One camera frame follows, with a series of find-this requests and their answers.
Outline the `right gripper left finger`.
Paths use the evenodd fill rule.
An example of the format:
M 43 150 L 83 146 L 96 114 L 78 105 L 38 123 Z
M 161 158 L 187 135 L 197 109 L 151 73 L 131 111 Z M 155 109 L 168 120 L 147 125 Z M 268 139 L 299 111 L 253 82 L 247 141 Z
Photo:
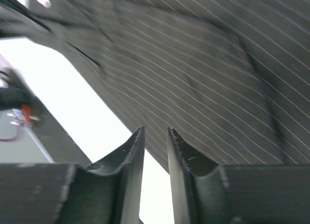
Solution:
M 2 164 L 3 224 L 139 224 L 145 129 L 88 167 Z

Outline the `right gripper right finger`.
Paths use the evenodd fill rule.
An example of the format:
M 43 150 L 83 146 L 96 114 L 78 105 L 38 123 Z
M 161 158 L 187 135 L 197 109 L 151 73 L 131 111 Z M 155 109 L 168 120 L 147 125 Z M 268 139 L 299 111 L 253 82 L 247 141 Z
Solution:
M 172 128 L 167 150 L 177 224 L 307 224 L 307 165 L 218 165 Z

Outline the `black pinstripe long sleeve shirt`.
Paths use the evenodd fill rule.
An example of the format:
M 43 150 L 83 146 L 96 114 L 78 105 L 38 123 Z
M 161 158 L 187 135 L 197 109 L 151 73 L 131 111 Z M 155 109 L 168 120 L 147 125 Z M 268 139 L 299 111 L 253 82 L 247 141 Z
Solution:
M 218 164 L 310 162 L 310 0 L 0 0 L 0 35 L 63 54 L 163 168 L 167 127 Z

